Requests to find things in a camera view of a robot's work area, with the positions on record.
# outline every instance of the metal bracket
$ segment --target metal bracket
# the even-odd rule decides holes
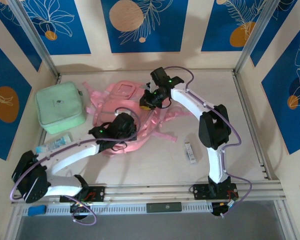
[[[105,198],[105,187],[104,186],[89,186],[87,194],[85,196],[79,196],[78,193],[74,196],[75,199],[79,199],[85,203],[103,203]],[[65,196],[60,196],[60,203],[73,203],[74,201],[68,199]]]
[[[233,198],[239,198],[237,185],[235,183],[231,183],[229,188],[226,190],[220,191],[216,194],[216,196],[211,195],[211,188],[209,184],[194,184],[193,188],[193,196],[195,200],[225,200],[229,201]]]

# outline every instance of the blue object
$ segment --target blue object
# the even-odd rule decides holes
[[[21,3],[51,55],[91,53],[74,0]]]
[[[101,5],[112,53],[180,52],[188,0],[101,0]],[[111,9],[124,12],[116,14],[118,25],[111,22]],[[121,31],[140,19],[143,22],[136,29]]]
[[[235,39],[239,42],[248,39],[249,35],[245,36],[242,24],[243,22],[255,23],[258,20],[261,11],[256,11],[255,7],[260,6],[263,0],[229,0],[224,4],[217,2],[215,0],[212,7],[201,51],[241,51],[243,46],[231,45],[230,38],[236,29],[241,28],[239,31],[241,34],[237,35]]]
[[[289,13],[291,12],[292,8],[296,4],[297,0],[282,0],[276,10],[274,11],[269,23],[267,24],[266,28],[264,29],[258,43],[254,47],[250,57],[254,64],[257,66],[258,62],[260,61],[261,57],[264,55],[265,51],[267,50],[268,46],[276,36],[278,30],[281,28],[282,24],[288,17]]]
[[[38,71],[42,62],[39,54],[23,31],[10,7],[3,2],[5,1],[0,1],[0,20],[29,59],[35,70]]]
[[[266,75],[262,86],[287,150],[292,154],[300,149],[300,31]]]
[[[47,206],[40,205],[40,206],[31,206],[28,209],[28,216],[36,216],[36,215],[42,215],[45,214],[47,211]]]
[[[0,49],[0,158],[7,160],[31,86]]]

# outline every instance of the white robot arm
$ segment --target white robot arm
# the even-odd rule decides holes
[[[144,91],[140,99],[140,107],[150,110],[162,108],[162,102],[170,98],[193,113],[199,121],[198,136],[202,144],[207,147],[210,164],[209,184],[204,189],[205,192],[208,190],[209,194],[203,199],[227,199],[227,190],[232,183],[223,170],[221,146],[228,142],[231,130],[224,121],[210,111],[210,109],[215,109],[228,120],[226,108],[223,105],[214,106],[194,92],[187,90],[181,78],[177,76],[170,78],[162,67],[153,71],[151,76],[152,81],[148,84],[150,90]],[[136,135],[137,127],[134,119],[123,112],[107,127],[106,125],[94,127],[75,143],[69,143],[54,151],[39,155],[28,151],[22,155],[12,175],[15,188],[21,192],[26,203],[36,202],[45,196],[78,196],[79,194],[80,198],[84,198],[88,184],[80,175],[64,177],[55,176],[55,173],[80,159],[112,148],[117,143],[131,141]],[[44,162],[48,160],[57,163],[47,169]]]

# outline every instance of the pink backpack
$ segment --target pink backpack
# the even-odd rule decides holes
[[[132,81],[120,81],[110,84],[105,91],[93,90],[92,87],[84,82],[83,85],[90,94],[91,103],[95,110],[87,107],[86,111],[93,116],[93,125],[100,126],[103,123],[112,122],[116,116],[115,109],[118,107],[126,107],[132,109],[140,118],[141,128],[137,138],[134,141],[127,141],[125,144],[116,144],[112,149],[107,149],[103,153],[114,156],[139,149],[150,136],[156,136],[177,141],[177,137],[158,132],[157,126],[161,127],[163,122],[174,119],[178,116],[190,116],[191,112],[183,112],[181,105],[171,106],[165,109],[156,108],[155,110],[145,110],[139,107],[139,100],[143,96],[145,89],[142,84]],[[169,102],[163,102],[163,106],[167,106]]]

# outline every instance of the tan circle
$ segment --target tan circle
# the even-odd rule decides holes
[[[13,123],[19,113],[19,98],[15,90],[9,86],[0,87],[0,119],[5,123]]]
[[[55,34],[53,31],[46,31],[44,33],[45,37],[51,41],[54,41],[57,39],[57,34]]]
[[[225,4],[227,0],[216,0],[216,3],[219,5]]]
[[[139,38],[139,42],[140,42],[140,43],[143,44],[145,41],[146,41],[146,39],[145,39],[144,37],[140,37],[140,38]]]
[[[239,48],[244,47],[247,43],[248,37],[255,27],[255,22],[248,22],[245,26],[238,26],[230,36],[230,44],[233,47]]]
[[[110,9],[109,17],[115,29],[130,32],[138,29],[144,22],[141,8],[131,0],[120,0]]]

